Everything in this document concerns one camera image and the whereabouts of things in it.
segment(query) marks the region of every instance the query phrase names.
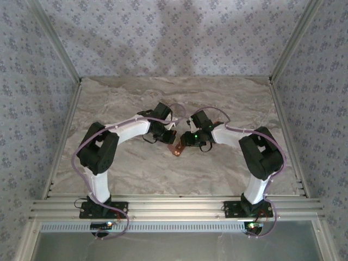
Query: small copper piece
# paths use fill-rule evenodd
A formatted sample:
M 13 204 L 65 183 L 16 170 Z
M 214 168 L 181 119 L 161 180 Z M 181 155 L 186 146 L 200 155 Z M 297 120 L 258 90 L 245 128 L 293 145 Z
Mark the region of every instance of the small copper piece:
M 185 149 L 185 146 L 181 146 L 181 143 L 179 141 L 179 143 L 175 147 L 169 144 L 168 149 L 173 153 L 174 156 L 179 157 Z

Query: aluminum frame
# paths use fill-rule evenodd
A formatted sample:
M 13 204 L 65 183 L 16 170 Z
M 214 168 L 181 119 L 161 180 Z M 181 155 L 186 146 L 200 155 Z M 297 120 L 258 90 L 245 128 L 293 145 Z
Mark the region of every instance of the aluminum frame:
M 34 201 L 15 260 L 31 260 L 44 222 L 68 225 L 91 222 L 91 220 L 78 218 L 80 210 L 73 204 L 80 196 L 85 195 L 52 195 L 47 200 Z M 274 202 L 280 222 L 312 221 L 323 260 L 339 260 L 319 199 L 304 196 L 270 196 L 268 199 Z M 239 197 L 234 196 L 113 195 L 113 201 L 120 200 L 129 202 L 130 221 L 135 221 L 137 224 L 149 221 L 159 223 L 212 221 L 220 224 L 231 223 L 231 221 L 250 221 L 250 219 L 225 219 L 224 212 L 221 210 L 223 201 L 239 200 Z M 110 221 L 110 219 L 93 221 Z
M 74 202 L 78 198 L 85 197 L 86 195 L 70 194 L 34 201 L 29 220 L 78 221 L 80 210 L 75 208 Z M 270 196 L 268 198 L 274 202 L 280 220 L 316 220 L 324 217 L 322 205 L 317 198 L 302 196 Z M 225 214 L 221 210 L 223 202 L 239 201 L 240 197 L 237 196 L 113 195 L 112 199 L 129 203 L 128 216 L 131 221 L 253 220 L 250 218 L 225 219 Z
M 319 10 L 323 0 L 310 0 L 295 26 L 289 41 L 287 42 L 281 56 L 278 58 L 276 65 L 271 73 L 272 80 L 276 83 L 286 68 L 292 54 L 299 45 L 303 35 L 305 34 L 308 26 L 312 22 L 316 12 Z
M 65 124 L 64 124 L 64 127 L 63 127 L 63 131 L 62 131 L 61 137 L 59 139 L 59 143 L 58 143 L 58 148 L 57 148 L 57 150 L 55 152 L 55 155 L 54 155 L 54 158 L 53 158 L 53 162 L 52 162 L 52 167 L 51 167 L 51 170 L 49 172 L 49 176 L 48 176 L 45 188 L 43 190 L 43 194 L 42 194 L 42 199 L 43 200 L 47 198 L 48 193 L 50 191 L 50 187 L 53 184 L 53 178 L 55 177 L 55 174 L 57 173 L 57 169 L 58 169 L 58 166 L 59 166 L 59 163 L 60 163 L 60 159 L 61 159 L 61 156 L 63 154 L 63 150 L 64 150 L 65 143 L 66 143 L 66 140 L 67 140 L 67 135 L 69 133 L 71 122 L 72 122 L 72 119 L 74 117 L 74 113 L 75 113 L 75 110 L 76 110 L 76 106 L 77 106 L 78 100 L 80 98 L 81 89 L 82 89 L 81 83 L 78 83 L 77 84 L 77 88 L 75 90 L 75 93 L 74 93 L 74 95 L 72 97 L 68 113 L 66 115 Z
M 281 122 L 283 135 L 285 138 L 285 143 L 286 143 L 287 148 L 288 148 L 290 160 L 291 160 L 293 167 L 294 167 L 295 175 L 299 179 L 298 182 L 301 182 L 301 184 L 303 186 L 302 188 L 303 188 L 304 194 L 307 197 L 310 197 L 309 187 L 308 187 L 308 184 L 306 182 L 305 176 L 303 174 L 303 169 L 302 169 L 302 166 L 300 164 L 300 157 L 299 157 L 299 154 L 297 152 L 296 145 L 295 145 L 290 127 L 288 125 L 288 121 L 286 120 L 284 108 L 281 104 L 281 99 L 279 97 L 278 90 L 273 85 L 273 83 L 271 83 L 270 89 L 271 89 L 271 94 L 272 94 L 273 101 L 274 101 L 274 104 L 276 107 L 276 111 L 277 111 L 279 120 Z
M 63 44 L 61 43 L 59 36 L 58 36 L 57 32 L 55 31 L 55 29 L 51 23 L 51 20 L 48 18 L 46 12 L 44 11 L 41 3 L 39 2 L 39 0 L 27 0 L 27 3 L 30 6 L 34 16 L 38 20 L 39 24 L 43 28 L 46 36 L 48 37 L 49 41 L 51 42 L 51 45 L 55 49 L 61 62 L 65 66 L 67 73 L 70 75 L 70 77 L 76 83 L 78 83 L 80 76 L 78 75 L 78 72 L 77 72 L 72 60 L 70 59 Z

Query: black mounting plate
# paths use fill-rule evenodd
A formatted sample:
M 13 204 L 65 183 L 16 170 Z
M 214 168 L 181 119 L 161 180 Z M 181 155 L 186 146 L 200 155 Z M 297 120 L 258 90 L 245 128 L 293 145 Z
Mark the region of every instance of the black mounting plate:
M 110 207 L 118 208 L 128 213 L 128 202 L 118 202 L 111 201 L 108 203 Z M 83 202 L 80 209 L 80 219 L 125 219 L 126 217 L 122 213 L 114 212 L 109 210 L 105 216 L 103 216 L 102 211 L 96 211 L 94 202 Z
M 260 218 L 265 218 L 265 213 L 267 218 L 273 217 L 273 210 L 271 203 L 264 201 L 264 203 L 257 208 L 254 213 L 247 215 L 241 207 L 241 201 L 225 201 L 221 208 L 225 212 L 225 218 L 257 218 L 260 215 Z

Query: floral wallpaper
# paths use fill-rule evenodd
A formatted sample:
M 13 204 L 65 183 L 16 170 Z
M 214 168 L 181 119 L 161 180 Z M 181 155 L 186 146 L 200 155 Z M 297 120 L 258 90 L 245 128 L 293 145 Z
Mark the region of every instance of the floral wallpaper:
M 80 76 L 268 76 L 308 0 L 40 2 Z
M 348 260 L 348 2 L 324 0 L 276 83 L 311 194 Z
M 0 260 L 42 196 L 76 84 L 24 0 L 0 1 Z

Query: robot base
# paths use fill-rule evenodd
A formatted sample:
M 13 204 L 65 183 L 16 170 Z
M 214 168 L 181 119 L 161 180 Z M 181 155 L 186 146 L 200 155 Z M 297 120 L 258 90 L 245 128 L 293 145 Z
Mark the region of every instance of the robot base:
M 225 218 L 272 218 L 273 211 L 271 203 L 262 201 L 257 208 L 247 213 L 242 207 L 241 201 L 225 201 L 222 210 L 225 212 Z
M 110 207 L 118 208 L 124 212 L 128 212 L 128 202 L 113 202 L 111 197 L 104 202 L 105 205 Z M 80 219 L 125 219 L 126 217 L 121 214 L 114 212 L 113 210 L 107 209 L 95 203 L 90 197 L 87 197 L 87 201 L 83 202 L 80 210 Z

